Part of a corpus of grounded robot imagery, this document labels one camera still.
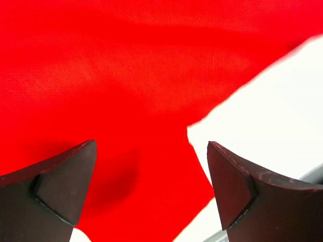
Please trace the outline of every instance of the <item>cloth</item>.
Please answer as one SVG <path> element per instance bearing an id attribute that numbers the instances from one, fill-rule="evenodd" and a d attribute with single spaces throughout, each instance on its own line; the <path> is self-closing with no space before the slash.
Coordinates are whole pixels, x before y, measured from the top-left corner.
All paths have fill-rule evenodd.
<path id="1" fill-rule="evenodd" d="M 3 1 L 0 174 L 95 139 L 79 228 L 171 241 L 213 197 L 186 127 L 322 23 L 320 0 Z"/>

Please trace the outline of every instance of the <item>white surface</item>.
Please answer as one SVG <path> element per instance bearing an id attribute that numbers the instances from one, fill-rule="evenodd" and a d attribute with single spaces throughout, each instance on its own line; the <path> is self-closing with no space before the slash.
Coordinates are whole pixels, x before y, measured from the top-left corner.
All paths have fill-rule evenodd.
<path id="1" fill-rule="evenodd" d="M 208 141 L 292 178 L 323 163 L 323 36 L 311 39 L 239 89 L 188 138 L 209 178 Z M 174 240 L 202 242 L 220 230 L 215 199 Z M 88 242 L 80 231 L 71 242 Z"/>

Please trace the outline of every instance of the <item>red fabric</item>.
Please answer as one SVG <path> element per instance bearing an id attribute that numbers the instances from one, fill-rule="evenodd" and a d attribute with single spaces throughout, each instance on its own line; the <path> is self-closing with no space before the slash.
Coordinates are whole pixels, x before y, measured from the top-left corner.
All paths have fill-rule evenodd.
<path id="1" fill-rule="evenodd" d="M 213 196 L 186 126 L 322 23 L 321 0 L 2 1 L 0 174 L 96 139 L 79 227 L 171 241 Z"/>

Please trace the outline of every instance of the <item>white background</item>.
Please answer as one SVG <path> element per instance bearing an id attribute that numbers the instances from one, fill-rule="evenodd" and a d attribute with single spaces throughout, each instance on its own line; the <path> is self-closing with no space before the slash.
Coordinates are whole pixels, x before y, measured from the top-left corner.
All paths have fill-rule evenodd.
<path id="1" fill-rule="evenodd" d="M 188 138 L 209 178 L 208 141 L 292 178 L 323 163 L 323 36 L 274 63 L 199 123 Z M 174 240 L 202 242 L 221 229 L 215 200 Z M 71 242 L 89 241 L 79 230 Z"/>

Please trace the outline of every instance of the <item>red cloth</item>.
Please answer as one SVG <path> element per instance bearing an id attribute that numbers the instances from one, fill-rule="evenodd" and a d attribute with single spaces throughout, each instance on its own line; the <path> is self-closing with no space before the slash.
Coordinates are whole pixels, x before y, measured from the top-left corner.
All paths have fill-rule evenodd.
<path id="1" fill-rule="evenodd" d="M 321 0 L 2 1 L 0 174 L 96 139 L 79 227 L 171 241 L 213 196 L 186 126 L 322 23 Z"/>

